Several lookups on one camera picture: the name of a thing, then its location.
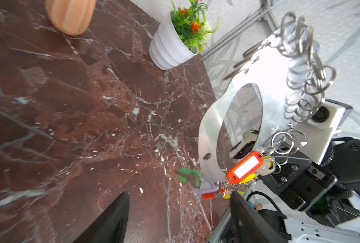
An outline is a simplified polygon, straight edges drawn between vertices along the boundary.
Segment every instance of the green foliage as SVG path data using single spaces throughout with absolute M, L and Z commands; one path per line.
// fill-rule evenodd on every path
M 191 7 L 188 9 L 176 8 L 172 1 L 172 23 L 180 40 L 182 40 L 189 49 L 197 46 L 199 52 L 201 52 L 203 51 L 203 46 L 207 44 L 211 33 L 218 29 L 219 22 L 217 21 L 216 27 L 212 29 L 206 20 L 206 10 L 208 10 L 208 6 L 205 3 L 199 3 L 199 1 L 202 0 L 189 1 Z

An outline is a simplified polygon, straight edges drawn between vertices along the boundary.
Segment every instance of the wooden cylinder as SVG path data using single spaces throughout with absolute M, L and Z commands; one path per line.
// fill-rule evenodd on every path
M 96 0 L 46 0 L 49 20 L 67 35 L 80 35 L 88 28 Z

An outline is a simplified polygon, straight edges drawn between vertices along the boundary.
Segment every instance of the shiny metal key holder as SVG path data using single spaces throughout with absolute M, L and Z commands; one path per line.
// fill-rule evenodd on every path
M 199 164 L 206 182 L 228 183 L 217 161 L 217 141 L 231 102 L 247 84 L 258 87 L 262 101 L 262 121 L 252 151 L 286 156 L 285 162 L 275 163 L 278 168 L 273 173 L 308 143 L 308 137 L 292 123 L 305 122 L 317 112 L 324 103 L 324 91 L 336 77 L 333 67 L 323 66 L 318 52 L 313 27 L 289 12 L 274 33 L 243 54 L 244 59 L 225 78 L 231 79 L 226 91 L 209 107 L 199 126 Z

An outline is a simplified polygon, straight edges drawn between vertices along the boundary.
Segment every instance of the screw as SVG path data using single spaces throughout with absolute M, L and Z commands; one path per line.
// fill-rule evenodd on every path
M 291 169 L 295 172 L 299 169 L 299 167 L 295 164 L 291 165 Z

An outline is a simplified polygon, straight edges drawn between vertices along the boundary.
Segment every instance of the brown marble surface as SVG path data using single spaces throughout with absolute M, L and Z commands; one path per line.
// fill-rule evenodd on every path
M 200 57 L 152 63 L 157 28 L 128 0 L 98 0 L 71 37 L 43 0 L 0 0 L 0 242 L 72 242 L 122 191 L 125 242 L 206 241 L 228 201 L 201 199 L 174 169 L 198 168 L 215 98 Z

